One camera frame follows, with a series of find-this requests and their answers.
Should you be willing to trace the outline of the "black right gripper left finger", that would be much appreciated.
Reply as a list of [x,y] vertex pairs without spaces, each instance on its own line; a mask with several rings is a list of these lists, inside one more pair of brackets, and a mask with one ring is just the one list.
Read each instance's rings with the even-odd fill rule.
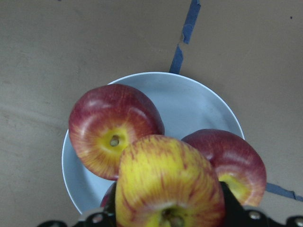
[[104,208],[96,208],[83,213],[73,227],[116,227],[115,192],[116,182]]

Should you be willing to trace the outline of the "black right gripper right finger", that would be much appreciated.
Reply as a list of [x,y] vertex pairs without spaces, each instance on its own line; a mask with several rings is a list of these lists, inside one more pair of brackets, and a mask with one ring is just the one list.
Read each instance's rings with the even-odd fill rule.
[[280,224],[267,217],[257,209],[246,209],[235,198],[229,186],[220,182],[225,201],[225,218],[222,227],[301,227],[302,216],[291,216],[284,224]]

